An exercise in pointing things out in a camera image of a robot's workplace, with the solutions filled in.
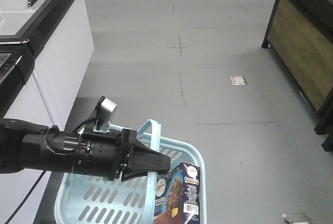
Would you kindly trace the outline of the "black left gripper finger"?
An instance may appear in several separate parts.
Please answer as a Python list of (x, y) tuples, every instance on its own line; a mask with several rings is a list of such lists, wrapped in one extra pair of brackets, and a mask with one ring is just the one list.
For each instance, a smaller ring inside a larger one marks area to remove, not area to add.
[(125, 182), (131, 179), (148, 176), (148, 173), (155, 172), (158, 175), (167, 174), (171, 168), (170, 160), (161, 163), (148, 163), (140, 165), (132, 161), (127, 162), (126, 168), (122, 171), (121, 181)]
[(140, 141), (136, 141), (134, 146), (135, 164), (170, 164), (169, 156), (154, 151)]

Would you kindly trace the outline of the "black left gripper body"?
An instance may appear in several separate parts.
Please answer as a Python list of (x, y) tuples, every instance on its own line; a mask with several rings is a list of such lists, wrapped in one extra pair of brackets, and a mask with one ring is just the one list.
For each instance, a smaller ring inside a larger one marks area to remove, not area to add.
[(122, 129), (110, 130), (109, 133), (95, 132), (84, 128), (80, 140), (89, 147), (79, 158), (79, 174), (103, 177), (109, 181), (117, 179), (122, 171), (122, 164), (129, 158), (131, 146), (137, 143), (137, 131)]

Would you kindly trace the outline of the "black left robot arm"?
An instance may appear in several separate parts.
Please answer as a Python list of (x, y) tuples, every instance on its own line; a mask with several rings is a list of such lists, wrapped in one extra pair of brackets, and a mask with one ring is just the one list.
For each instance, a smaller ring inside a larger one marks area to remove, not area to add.
[(101, 133), (85, 125), (79, 134), (1, 119), (1, 173), (35, 169), (127, 181), (170, 168), (170, 157), (145, 146), (132, 129)]

